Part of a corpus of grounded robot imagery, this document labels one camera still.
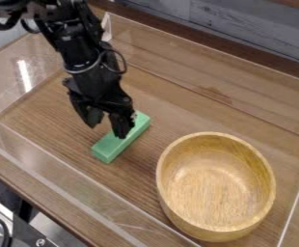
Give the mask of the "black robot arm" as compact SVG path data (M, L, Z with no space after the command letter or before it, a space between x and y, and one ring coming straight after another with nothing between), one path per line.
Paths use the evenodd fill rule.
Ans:
M69 101L88 127L107 118L124 139L135 127L131 96L121 88L127 61L103 40L104 29L87 0L29 0L40 33L60 54L69 77L63 80Z

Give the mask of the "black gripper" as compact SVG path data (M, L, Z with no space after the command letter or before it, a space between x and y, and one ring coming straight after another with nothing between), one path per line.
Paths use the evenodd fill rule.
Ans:
M69 100L79 117L89 128L103 120L104 113L112 131L119 139L125 139L135 127L135 112L131 96L121 88L125 73L115 57L96 57L91 60L65 60L64 69L69 77L63 81Z

